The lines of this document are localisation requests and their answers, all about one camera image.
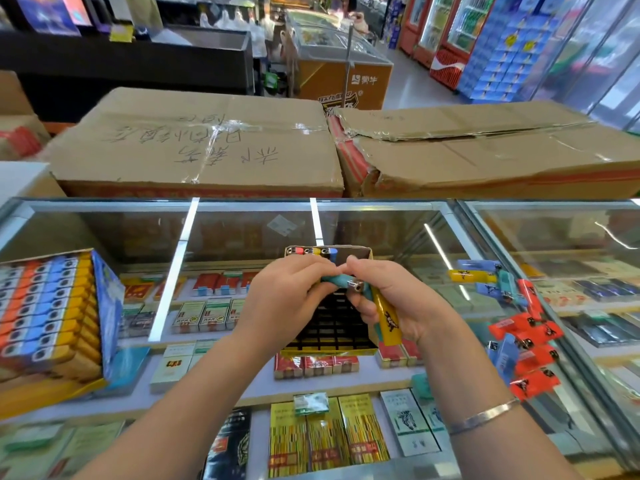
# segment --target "right hand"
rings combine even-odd
[[[453,312],[443,297],[396,262],[349,256],[338,269],[380,290],[389,303],[396,307],[400,330],[405,339],[418,342],[432,320]],[[347,298],[360,312],[364,323],[373,325],[378,322],[378,311],[373,302],[353,291],[347,291]]]

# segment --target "hand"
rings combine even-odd
[[[269,263],[251,282],[236,331],[250,344],[273,357],[305,327],[325,296],[337,290],[318,283],[322,276],[340,274],[327,258],[292,254]]]
[[[453,312],[443,297],[396,262],[349,256],[338,270],[380,290],[389,303],[396,307],[400,330],[405,339],[417,342],[427,330],[430,320]],[[373,325],[378,322],[375,304],[353,291],[347,291],[347,298],[360,312],[364,323]]]

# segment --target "silver bangle bracelet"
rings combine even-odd
[[[505,414],[505,412],[510,411],[514,407],[516,407],[520,403],[520,400],[517,397],[514,397],[507,403],[500,404],[500,406],[496,406],[491,409],[487,409],[487,411],[482,411],[470,418],[465,419],[462,422],[457,424],[452,424],[447,428],[449,431],[449,435],[458,435],[460,433],[464,433],[465,431],[469,431],[470,429],[475,429],[478,426],[482,426],[485,423],[488,423],[492,419],[497,418],[498,416]]]

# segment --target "floor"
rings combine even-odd
[[[394,63],[384,109],[461,104],[462,101],[441,83],[429,77],[423,65],[412,61],[402,50],[376,48]]]

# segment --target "forearm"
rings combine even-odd
[[[195,478],[222,423],[267,360],[240,334],[224,337],[74,480]]]
[[[446,425],[513,398],[474,333],[453,309],[429,320],[428,332],[418,345]],[[521,406],[454,435],[451,444],[466,479],[580,478]]]

